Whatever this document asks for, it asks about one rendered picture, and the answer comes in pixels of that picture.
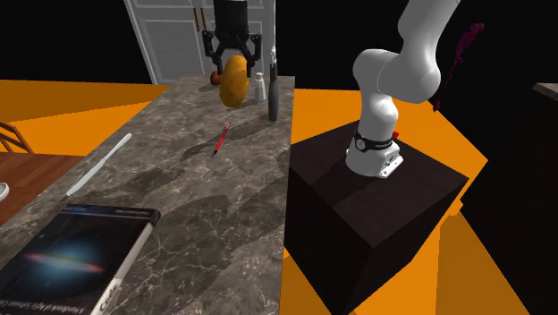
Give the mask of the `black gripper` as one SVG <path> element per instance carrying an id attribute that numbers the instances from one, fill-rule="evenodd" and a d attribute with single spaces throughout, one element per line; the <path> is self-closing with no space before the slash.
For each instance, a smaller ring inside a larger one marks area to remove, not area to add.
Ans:
<path id="1" fill-rule="evenodd" d="M 249 33 L 248 3 L 246 0 L 214 0 L 215 30 L 204 29 L 202 37 L 205 54 L 216 66 L 218 74 L 223 73 L 222 55 L 226 45 L 238 45 L 238 49 L 247 61 L 247 77 L 251 76 L 251 69 L 261 58 L 262 34 Z M 213 39 L 218 40 L 217 48 L 213 46 Z M 246 45 L 247 40 L 254 44 L 251 53 Z"/>

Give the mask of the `brown potato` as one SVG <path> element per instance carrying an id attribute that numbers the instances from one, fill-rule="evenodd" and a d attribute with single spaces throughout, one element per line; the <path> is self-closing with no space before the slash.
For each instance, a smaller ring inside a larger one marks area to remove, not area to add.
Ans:
<path id="1" fill-rule="evenodd" d="M 227 107 L 237 107 L 245 99 L 249 88 L 247 60 L 242 55 L 232 55 L 221 76 L 219 96 Z"/>

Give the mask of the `white salt shaker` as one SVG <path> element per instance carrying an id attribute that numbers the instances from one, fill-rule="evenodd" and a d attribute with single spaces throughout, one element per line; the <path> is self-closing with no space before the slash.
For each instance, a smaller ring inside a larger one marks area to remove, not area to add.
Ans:
<path id="1" fill-rule="evenodd" d="M 256 72 L 254 77 L 255 83 L 255 94 L 254 99 L 257 102 L 266 100 L 266 84 L 264 80 L 264 75 L 262 72 Z"/>

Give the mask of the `white panelled door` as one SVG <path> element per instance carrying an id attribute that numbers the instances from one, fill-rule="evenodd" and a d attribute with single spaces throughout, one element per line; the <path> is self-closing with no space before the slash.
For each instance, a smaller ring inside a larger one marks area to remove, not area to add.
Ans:
<path id="1" fill-rule="evenodd" d="M 250 33 L 262 34 L 261 58 L 252 72 L 267 74 L 274 44 L 274 0 L 244 0 Z M 205 55 L 202 30 L 215 29 L 214 0 L 123 0 L 154 84 L 171 84 L 184 74 L 216 71 Z"/>

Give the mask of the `dark grey bottle white top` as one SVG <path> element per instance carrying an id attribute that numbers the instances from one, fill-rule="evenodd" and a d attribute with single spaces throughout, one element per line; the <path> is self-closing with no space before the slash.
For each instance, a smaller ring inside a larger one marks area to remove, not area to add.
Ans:
<path id="1" fill-rule="evenodd" d="M 278 80 L 277 80 L 277 58 L 276 47 L 272 47 L 270 51 L 270 82 L 268 89 L 268 118 L 271 122 L 275 122 L 279 110 Z"/>

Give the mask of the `red pen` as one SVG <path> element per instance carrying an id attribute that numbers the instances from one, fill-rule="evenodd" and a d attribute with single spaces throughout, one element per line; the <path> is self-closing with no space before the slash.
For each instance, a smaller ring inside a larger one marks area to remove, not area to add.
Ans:
<path id="1" fill-rule="evenodd" d="M 214 157 L 214 156 L 217 154 L 218 150 L 220 149 L 220 147 L 221 147 L 221 145 L 222 145 L 222 143 L 223 143 L 223 141 L 224 141 L 225 135 L 226 135 L 226 133 L 228 132 L 228 130 L 230 129 L 230 127 L 231 127 L 231 124 L 230 124 L 230 123 L 228 123 L 228 124 L 224 127 L 224 130 L 223 130 L 223 132 L 222 132 L 222 134 L 221 134 L 221 136 L 220 136 L 220 138 L 219 138 L 219 141 L 218 141 L 217 144 L 216 144 L 215 149 L 213 150 L 213 153 L 212 153 L 211 157 Z"/>

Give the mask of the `white knife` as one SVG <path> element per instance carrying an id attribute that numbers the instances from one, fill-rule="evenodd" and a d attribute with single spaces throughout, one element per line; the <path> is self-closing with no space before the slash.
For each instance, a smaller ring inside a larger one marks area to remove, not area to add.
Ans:
<path id="1" fill-rule="evenodd" d="M 72 196 L 81 187 L 83 187 L 106 163 L 106 161 L 113 156 L 120 148 L 122 148 L 130 139 L 132 134 L 129 132 L 122 137 L 118 143 L 100 160 L 98 161 L 81 179 L 76 182 L 64 195 L 65 198 Z"/>

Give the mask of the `dark robot stand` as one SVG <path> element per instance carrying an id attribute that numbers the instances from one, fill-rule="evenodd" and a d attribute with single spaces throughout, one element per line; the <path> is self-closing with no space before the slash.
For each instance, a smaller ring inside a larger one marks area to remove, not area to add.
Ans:
<path id="1" fill-rule="evenodd" d="M 352 172 L 348 123 L 291 147 L 284 246 L 332 315 L 349 315 L 415 257 L 468 181 L 404 142 L 386 179 Z"/>

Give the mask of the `magenta twisted ornament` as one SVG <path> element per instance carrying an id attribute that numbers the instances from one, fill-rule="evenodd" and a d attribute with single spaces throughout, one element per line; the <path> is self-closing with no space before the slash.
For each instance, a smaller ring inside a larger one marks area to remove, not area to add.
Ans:
<path id="1" fill-rule="evenodd" d="M 463 58 L 462 58 L 463 52 L 472 45 L 472 43 L 476 39 L 476 36 L 478 35 L 479 32 L 481 32 L 484 29 L 484 27 L 485 27 L 485 24 L 482 23 L 482 22 L 472 23 L 469 26 L 469 30 L 464 32 L 460 36 L 460 38 L 459 38 L 459 40 L 456 44 L 455 57 L 454 57 L 454 60 L 453 60 L 453 63 L 452 63 L 452 67 L 448 71 L 447 78 L 444 82 L 444 85 L 441 88 L 441 91 L 438 95 L 438 98 L 433 105 L 433 111 L 434 112 L 436 112 L 440 109 L 443 94 L 444 94 L 444 92 L 447 88 L 447 85 L 452 80 L 452 74 L 453 74 L 454 70 L 463 63 Z"/>

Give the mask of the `wooden chair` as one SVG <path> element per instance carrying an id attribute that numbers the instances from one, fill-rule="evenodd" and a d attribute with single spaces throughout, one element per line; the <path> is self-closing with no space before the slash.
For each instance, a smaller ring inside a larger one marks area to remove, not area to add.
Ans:
<path id="1" fill-rule="evenodd" d="M 13 153 L 13 146 L 23 149 L 29 154 L 34 151 L 29 143 L 24 139 L 16 126 L 0 120 L 0 143 L 7 152 Z"/>

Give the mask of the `brown wooden table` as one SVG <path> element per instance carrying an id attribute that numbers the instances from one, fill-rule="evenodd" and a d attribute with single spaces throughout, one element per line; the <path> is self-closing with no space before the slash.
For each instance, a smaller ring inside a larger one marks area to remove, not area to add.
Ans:
<path id="1" fill-rule="evenodd" d="M 10 191 L 0 202 L 0 226 L 82 160 L 82 156 L 0 152 L 0 183 Z"/>

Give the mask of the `dark galaxy cover book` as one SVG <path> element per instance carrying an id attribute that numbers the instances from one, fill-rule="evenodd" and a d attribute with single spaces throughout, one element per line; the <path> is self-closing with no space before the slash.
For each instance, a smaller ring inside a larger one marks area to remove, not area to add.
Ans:
<path id="1" fill-rule="evenodd" d="M 65 206 L 0 268 L 0 315 L 108 315 L 161 214 Z"/>

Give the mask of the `dark cabinet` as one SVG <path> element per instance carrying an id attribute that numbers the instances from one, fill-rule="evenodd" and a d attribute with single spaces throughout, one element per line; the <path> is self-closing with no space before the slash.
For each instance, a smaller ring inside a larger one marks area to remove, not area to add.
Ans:
<path id="1" fill-rule="evenodd" d="M 558 315 L 558 82 L 533 86 L 461 202 L 529 315 Z"/>

